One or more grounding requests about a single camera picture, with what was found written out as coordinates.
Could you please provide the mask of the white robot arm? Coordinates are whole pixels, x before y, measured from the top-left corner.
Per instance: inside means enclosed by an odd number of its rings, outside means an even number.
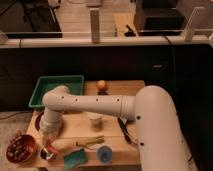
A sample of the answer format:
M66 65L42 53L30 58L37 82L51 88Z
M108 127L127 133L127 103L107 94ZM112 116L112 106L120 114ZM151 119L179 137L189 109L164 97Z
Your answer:
M189 171L174 102L159 86L146 86L134 96L75 96L67 87L58 86L45 93L42 102L40 130L44 134L59 132L67 110L123 117L136 124L142 171Z

